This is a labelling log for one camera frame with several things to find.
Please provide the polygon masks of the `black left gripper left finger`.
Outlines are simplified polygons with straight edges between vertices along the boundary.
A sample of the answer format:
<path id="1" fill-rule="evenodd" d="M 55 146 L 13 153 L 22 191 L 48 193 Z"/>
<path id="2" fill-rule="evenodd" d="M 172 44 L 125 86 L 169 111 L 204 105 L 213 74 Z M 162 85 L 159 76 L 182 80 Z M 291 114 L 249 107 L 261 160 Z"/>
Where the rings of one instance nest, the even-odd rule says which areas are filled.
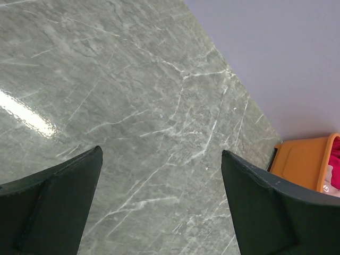
<path id="1" fill-rule="evenodd" d="M 102 165 L 96 146 L 1 184 L 1 254 L 77 254 Z"/>

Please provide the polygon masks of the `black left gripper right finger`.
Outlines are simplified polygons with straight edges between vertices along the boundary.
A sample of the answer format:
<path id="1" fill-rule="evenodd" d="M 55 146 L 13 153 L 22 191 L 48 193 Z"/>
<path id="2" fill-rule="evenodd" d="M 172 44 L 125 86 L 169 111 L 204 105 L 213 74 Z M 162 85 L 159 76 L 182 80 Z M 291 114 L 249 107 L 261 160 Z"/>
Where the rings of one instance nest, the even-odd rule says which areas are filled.
<path id="1" fill-rule="evenodd" d="M 224 150 L 224 187 L 241 254 L 339 254 L 339 198 Z"/>

